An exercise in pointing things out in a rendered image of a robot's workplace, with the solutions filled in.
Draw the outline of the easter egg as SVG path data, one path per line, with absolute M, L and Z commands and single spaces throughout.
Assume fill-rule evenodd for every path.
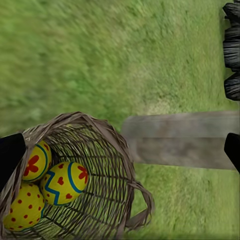
M 46 213 L 47 204 L 42 190 L 35 183 L 21 182 L 10 214 L 3 219 L 4 227 L 15 233 L 35 227 Z
M 32 182 L 33 184 L 41 181 L 52 166 L 52 151 L 46 141 L 41 140 L 33 149 L 21 182 Z
M 52 165 L 41 178 L 39 187 L 47 205 L 63 208 L 71 205 L 85 191 L 89 171 L 80 162 L 68 160 Z

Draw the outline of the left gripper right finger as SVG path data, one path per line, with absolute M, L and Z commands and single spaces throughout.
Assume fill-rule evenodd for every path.
M 240 173 L 240 135 L 229 133 L 227 135 L 224 151 Z

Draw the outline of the wicker basket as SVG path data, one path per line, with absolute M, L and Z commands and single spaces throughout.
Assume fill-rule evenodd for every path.
M 84 130 L 87 130 L 91 136 L 83 133 Z M 71 138 L 70 133 L 79 139 Z M 88 159 L 94 169 L 94 171 L 91 168 L 88 170 L 94 190 L 89 191 L 91 182 L 88 181 L 82 192 L 80 205 L 76 203 L 73 206 L 65 205 L 65 209 L 59 214 L 56 212 L 52 218 L 49 217 L 52 211 L 49 208 L 42 216 L 42 220 L 46 219 L 50 224 L 60 228 L 49 240 L 61 240 L 64 235 L 66 235 L 64 240 L 70 236 L 74 237 L 73 240 L 123 240 L 124 231 L 126 234 L 132 230 L 139 231 L 146 224 L 149 214 L 154 215 L 156 206 L 153 194 L 136 180 L 134 161 L 128 142 L 107 119 L 99 120 L 90 114 L 73 111 L 61 113 L 48 122 L 21 129 L 15 134 L 23 135 L 26 152 L 0 192 L 0 240 L 46 240 L 37 227 L 15 233 L 4 225 L 4 218 L 10 214 L 11 205 L 19 195 L 21 181 L 32 152 L 42 140 L 50 147 L 52 165 L 59 164 L 62 160 L 66 162 L 69 159 L 76 159 L 78 162 L 81 160 L 88 169 L 86 161 Z M 64 136 L 66 141 L 58 140 Z M 103 154 L 99 154 L 96 143 L 100 148 L 102 147 Z M 80 144 L 85 145 L 88 155 L 83 153 Z M 61 146 L 62 149 L 59 147 L 56 150 L 57 146 Z M 69 147 L 71 154 L 64 152 L 66 147 Z M 106 172 L 101 160 L 106 160 Z M 118 188 L 117 180 L 119 180 Z M 135 189 L 141 191 L 147 208 L 131 217 Z M 91 207 L 93 210 L 89 212 Z M 60 222 L 58 220 L 67 211 L 70 216 L 73 213 L 75 215 L 63 225 L 67 218 L 64 216 Z M 108 220 L 107 214 L 109 214 Z

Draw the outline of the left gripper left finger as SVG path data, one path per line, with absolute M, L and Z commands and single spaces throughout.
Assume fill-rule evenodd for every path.
M 22 133 L 0 138 L 0 193 L 26 153 Z

